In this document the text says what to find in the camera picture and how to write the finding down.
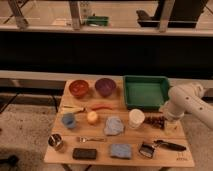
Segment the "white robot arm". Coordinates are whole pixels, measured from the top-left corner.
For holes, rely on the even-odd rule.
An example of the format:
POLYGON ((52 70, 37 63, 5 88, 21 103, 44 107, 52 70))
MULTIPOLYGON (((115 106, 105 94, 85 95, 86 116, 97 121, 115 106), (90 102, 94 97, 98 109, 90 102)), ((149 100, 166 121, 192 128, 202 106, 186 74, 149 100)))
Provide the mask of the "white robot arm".
POLYGON ((169 99, 161 107, 164 117, 168 122, 176 123, 189 112, 213 130, 213 106, 202 100, 204 93, 203 86, 198 82, 171 87, 168 91, 169 99))

